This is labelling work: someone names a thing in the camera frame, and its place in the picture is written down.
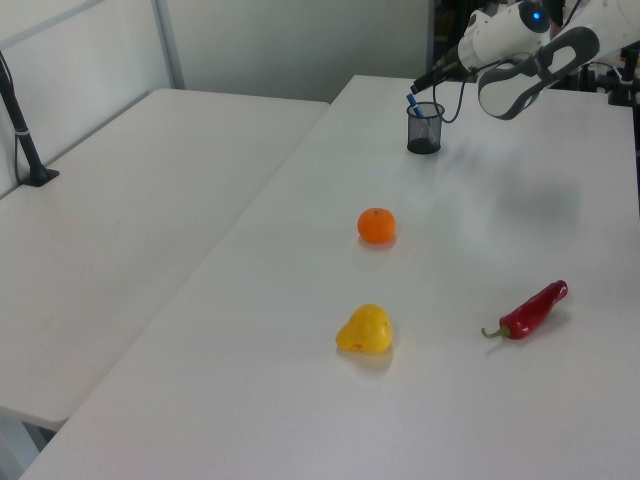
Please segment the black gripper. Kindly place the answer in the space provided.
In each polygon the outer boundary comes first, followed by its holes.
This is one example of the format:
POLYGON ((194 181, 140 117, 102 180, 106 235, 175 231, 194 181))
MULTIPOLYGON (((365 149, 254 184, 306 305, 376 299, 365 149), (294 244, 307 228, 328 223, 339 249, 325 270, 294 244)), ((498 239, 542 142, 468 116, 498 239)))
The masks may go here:
POLYGON ((410 87, 412 94, 418 94, 428 88, 439 85, 446 78, 461 78, 463 65, 460 63, 458 47, 451 47, 435 64, 432 71, 416 79, 410 87))

